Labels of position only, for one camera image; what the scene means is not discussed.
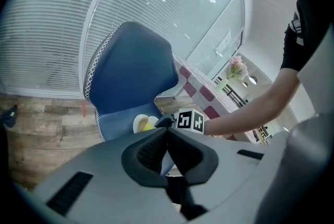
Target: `flower vase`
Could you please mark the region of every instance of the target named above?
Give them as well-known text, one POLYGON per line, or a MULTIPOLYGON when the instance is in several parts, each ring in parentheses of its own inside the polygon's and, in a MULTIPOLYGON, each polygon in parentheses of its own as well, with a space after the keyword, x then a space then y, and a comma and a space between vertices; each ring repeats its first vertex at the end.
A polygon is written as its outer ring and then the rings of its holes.
POLYGON ((218 91, 223 91, 223 88, 226 87, 226 85, 228 84, 229 80, 227 78, 223 78, 223 80, 221 80, 218 85, 216 86, 216 90, 218 91))

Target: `black slot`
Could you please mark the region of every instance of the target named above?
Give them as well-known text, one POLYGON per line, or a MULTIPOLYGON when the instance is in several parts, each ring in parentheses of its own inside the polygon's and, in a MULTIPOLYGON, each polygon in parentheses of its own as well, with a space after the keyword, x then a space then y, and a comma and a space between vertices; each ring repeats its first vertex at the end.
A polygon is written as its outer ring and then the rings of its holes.
POLYGON ((168 128, 168 152, 188 186, 206 183, 218 166, 218 155, 182 132, 182 129, 168 128))
POLYGON ((57 213, 66 215, 92 177, 93 175, 84 172, 76 173, 46 205, 57 213))
POLYGON ((130 178, 141 186, 167 187, 160 175, 162 159, 167 151, 166 128, 145 131, 147 137, 129 145, 122 153, 122 166, 130 178))
POLYGON ((261 160, 264 154, 260 154, 258 152, 254 152, 254 151, 247 151, 247 150, 239 150, 237 152, 237 154, 239 155, 244 155, 247 157, 251 157, 253 159, 257 159, 257 160, 261 160))

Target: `window blinds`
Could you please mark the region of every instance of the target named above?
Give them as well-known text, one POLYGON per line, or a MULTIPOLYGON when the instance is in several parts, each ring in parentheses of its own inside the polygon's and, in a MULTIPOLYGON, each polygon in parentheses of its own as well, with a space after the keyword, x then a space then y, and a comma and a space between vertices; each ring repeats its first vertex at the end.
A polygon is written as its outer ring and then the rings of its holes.
POLYGON ((7 90, 80 96, 78 52, 91 1, 7 1, 0 15, 0 77, 7 90))
POLYGON ((0 78, 7 91, 81 97, 79 74, 85 75, 95 49, 122 22, 144 24, 187 59, 229 1, 8 0, 0 15, 0 78))
POLYGON ((137 21, 186 59, 230 0, 99 0, 85 43, 83 71, 102 40, 119 24, 137 21))

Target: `sleeve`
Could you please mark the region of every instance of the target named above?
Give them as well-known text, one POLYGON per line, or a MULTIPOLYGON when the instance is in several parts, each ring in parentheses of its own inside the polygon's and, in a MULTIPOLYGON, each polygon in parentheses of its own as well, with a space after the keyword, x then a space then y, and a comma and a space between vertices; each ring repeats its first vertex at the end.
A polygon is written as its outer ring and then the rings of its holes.
POLYGON ((305 45, 315 51, 333 21, 332 0, 297 0, 305 45))
POLYGON ((300 71, 311 57, 313 51, 304 46, 300 23, 295 14, 288 25, 284 38, 284 53, 281 69, 290 68, 300 71))

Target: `white cup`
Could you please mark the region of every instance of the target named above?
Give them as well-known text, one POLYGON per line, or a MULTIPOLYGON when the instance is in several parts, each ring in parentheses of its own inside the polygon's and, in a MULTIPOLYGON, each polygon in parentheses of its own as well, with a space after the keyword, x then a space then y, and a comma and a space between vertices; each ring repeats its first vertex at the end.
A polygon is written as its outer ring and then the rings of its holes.
POLYGON ((155 128, 154 125, 156 124, 157 121, 158 119, 155 116, 149 116, 147 120, 147 124, 145 125, 143 131, 155 128))

